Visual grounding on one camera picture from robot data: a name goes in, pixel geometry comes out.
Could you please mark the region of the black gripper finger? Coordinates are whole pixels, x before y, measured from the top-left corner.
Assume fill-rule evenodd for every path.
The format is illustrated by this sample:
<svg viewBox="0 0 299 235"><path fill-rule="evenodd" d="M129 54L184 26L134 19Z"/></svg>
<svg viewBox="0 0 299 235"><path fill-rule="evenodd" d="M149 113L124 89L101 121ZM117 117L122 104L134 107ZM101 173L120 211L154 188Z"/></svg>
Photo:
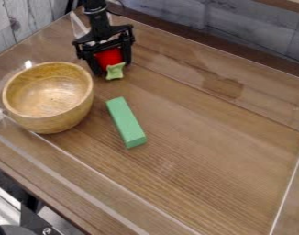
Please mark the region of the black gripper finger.
<svg viewBox="0 0 299 235"><path fill-rule="evenodd" d="M121 43L121 55L124 63L129 65L132 61L132 49L130 49L130 43L128 41L124 41Z"/></svg>
<svg viewBox="0 0 299 235"><path fill-rule="evenodd" d="M97 59L94 58L94 55L92 52L85 53L85 60L86 64L93 72L94 75L101 75L101 69L97 63Z"/></svg>

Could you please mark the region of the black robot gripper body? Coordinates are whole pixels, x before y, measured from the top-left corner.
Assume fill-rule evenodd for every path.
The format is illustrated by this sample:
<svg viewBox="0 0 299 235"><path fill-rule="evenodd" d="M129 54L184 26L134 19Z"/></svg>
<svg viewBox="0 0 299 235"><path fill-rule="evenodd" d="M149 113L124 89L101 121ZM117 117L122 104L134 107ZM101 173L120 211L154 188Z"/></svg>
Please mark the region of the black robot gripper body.
<svg viewBox="0 0 299 235"><path fill-rule="evenodd" d="M80 59L85 59L86 52L94 54L112 48L121 49L124 41L128 41L132 47L134 37L132 32L133 26L130 24L112 26L105 12L85 13L85 15L89 20L90 32L84 37L72 41Z"/></svg>

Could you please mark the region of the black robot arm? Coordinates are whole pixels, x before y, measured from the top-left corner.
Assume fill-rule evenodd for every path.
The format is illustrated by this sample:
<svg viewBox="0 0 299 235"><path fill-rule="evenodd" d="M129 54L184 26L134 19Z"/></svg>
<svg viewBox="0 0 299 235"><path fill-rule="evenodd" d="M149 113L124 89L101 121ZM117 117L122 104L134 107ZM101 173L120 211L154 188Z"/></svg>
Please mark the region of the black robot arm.
<svg viewBox="0 0 299 235"><path fill-rule="evenodd" d="M77 58L85 60L94 75L101 75L109 66L132 62L133 26L110 24L108 14L117 13L108 9L106 0L82 0L82 13L90 29L72 41L72 45Z"/></svg>

